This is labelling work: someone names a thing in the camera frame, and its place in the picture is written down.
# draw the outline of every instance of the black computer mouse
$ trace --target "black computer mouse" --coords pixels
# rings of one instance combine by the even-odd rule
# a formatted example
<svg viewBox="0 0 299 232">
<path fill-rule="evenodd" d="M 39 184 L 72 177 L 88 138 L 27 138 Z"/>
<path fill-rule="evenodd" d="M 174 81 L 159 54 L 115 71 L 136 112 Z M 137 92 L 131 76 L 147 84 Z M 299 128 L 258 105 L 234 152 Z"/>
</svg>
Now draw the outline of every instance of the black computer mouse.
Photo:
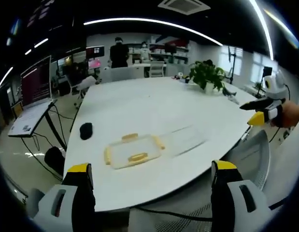
<svg viewBox="0 0 299 232">
<path fill-rule="evenodd" d="M 81 125 L 80 136 L 82 140 L 89 139 L 92 136 L 92 123 L 87 122 Z"/>
</svg>

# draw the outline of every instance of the human hand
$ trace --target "human hand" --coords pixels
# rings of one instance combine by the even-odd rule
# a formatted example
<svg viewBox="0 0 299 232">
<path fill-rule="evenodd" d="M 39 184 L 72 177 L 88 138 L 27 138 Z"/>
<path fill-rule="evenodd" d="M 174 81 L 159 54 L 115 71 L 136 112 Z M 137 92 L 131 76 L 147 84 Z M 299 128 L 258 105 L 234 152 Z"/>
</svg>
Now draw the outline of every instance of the human hand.
<svg viewBox="0 0 299 232">
<path fill-rule="evenodd" d="M 296 126 L 299 122 L 299 105 L 292 101 L 285 101 L 283 103 L 282 126 L 283 128 L 290 128 Z M 274 121 L 271 121 L 272 126 L 276 126 Z"/>
</svg>

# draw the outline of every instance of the floor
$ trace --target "floor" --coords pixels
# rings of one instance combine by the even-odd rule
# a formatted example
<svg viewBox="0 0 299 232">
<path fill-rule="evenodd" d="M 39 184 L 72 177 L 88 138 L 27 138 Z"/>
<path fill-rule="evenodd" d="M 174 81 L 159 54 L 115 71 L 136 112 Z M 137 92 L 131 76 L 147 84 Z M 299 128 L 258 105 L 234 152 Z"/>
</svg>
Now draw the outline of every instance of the floor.
<svg viewBox="0 0 299 232">
<path fill-rule="evenodd" d="M 66 95 L 64 97 L 59 97 L 58 101 L 56 102 L 59 113 L 63 116 L 73 118 L 76 113 L 76 108 L 73 105 L 76 98 L 77 96 L 75 95 Z M 59 132 L 59 134 L 61 134 L 57 114 L 54 112 L 50 112 L 50 117 L 57 131 Z M 61 118 L 61 123 L 63 127 L 64 137 L 68 143 L 72 120 Z M 47 192 L 54 184 L 58 184 L 59 181 L 56 180 L 33 158 L 33 155 L 26 149 L 21 139 L 10 138 L 7 136 L 7 133 L 11 126 L 12 123 L 4 129 L 0 136 L 0 163 L 4 171 L 26 193 L 30 192 L 32 188 L 37 188 L 42 192 Z M 266 131 L 269 139 L 272 138 L 277 130 L 277 128 L 272 128 L 269 125 L 265 125 L 262 128 L 254 127 L 251 129 L 247 138 L 250 138 L 261 129 L 264 129 Z M 41 121 L 36 129 L 36 132 L 46 136 L 53 145 L 61 148 L 56 138 L 53 136 L 45 119 Z M 275 136 L 275 139 L 270 143 L 271 150 L 276 149 L 282 143 L 283 132 L 283 129 L 279 130 L 278 134 Z M 38 158 L 43 164 L 45 164 L 44 155 L 45 152 L 50 148 L 50 145 L 46 141 L 46 139 L 38 136 L 38 142 L 40 145 L 39 150 L 37 149 L 32 138 L 26 138 L 24 139 L 24 141 L 33 152 L 34 156 Z M 62 148 L 61 151 L 63 153 L 63 156 L 65 156 L 65 152 Z"/>
</svg>

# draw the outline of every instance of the laptop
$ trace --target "laptop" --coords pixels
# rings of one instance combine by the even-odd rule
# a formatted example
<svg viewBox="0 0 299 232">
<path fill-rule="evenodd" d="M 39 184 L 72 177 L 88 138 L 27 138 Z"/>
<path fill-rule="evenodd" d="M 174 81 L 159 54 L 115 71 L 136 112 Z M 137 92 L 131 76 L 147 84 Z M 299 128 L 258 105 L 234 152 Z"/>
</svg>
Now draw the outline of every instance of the laptop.
<svg viewBox="0 0 299 232">
<path fill-rule="evenodd" d="M 50 60 L 50 56 L 46 57 L 21 73 L 24 111 L 15 120 L 8 136 L 30 137 L 53 102 L 50 86 Z"/>
</svg>

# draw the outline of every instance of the ceiling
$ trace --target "ceiling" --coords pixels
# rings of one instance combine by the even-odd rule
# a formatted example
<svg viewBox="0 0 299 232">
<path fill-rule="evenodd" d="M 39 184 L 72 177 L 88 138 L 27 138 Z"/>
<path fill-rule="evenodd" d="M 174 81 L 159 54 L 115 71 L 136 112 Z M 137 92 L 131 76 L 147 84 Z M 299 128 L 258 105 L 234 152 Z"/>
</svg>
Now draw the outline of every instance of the ceiling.
<svg viewBox="0 0 299 232">
<path fill-rule="evenodd" d="M 52 2 L 52 0 L 44 0 L 43 4 L 51 2 L 49 13 L 30 27 L 27 27 L 29 18 L 41 2 L 16 1 L 13 7 L 10 7 L 10 3 L 5 1 L 2 11 L 6 14 L 0 16 L 0 80 L 11 66 L 14 66 L 13 72 L 17 72 L 46 55 L 60 56 L 73 48 L 85 47 L 86 37 L 96 33 L 146 32 L 214 45 L 196 34 L 148 22 L 83 25 L 87 21 L 112 17 L 141 17 L 171 22 L 203 33 L 222 44 L 242 47 L 249 52 L 269 54 L 260 21 L 248 0 L 202 0 L 211 9 L 191 15 L 158 8 L 161 1 L 54 0 Z M 289 0 L 287 3 L 282 0 L 266 2 L 282 13 L 299 39 L 299 21 L 296 19 L 298 14 L 294 12 L 299 3 L 296 0 Z M 12 36 L 9 31 L 18 18 L 21 24 L 17 34 Z M 299 73 L 299 51 L 290 45 L 273 20 L 269 17 L 266 20 L 272 38 L 275 60 L 291 72 Z M 12 38 L 12 44 L 7 46 L 9 36 Z M 28 56 L 24 55 L 26 51 L 33 48 L 34 44 L 44 38 L 48 38 L 49 41 L 34 49 Z"/>
</svg>

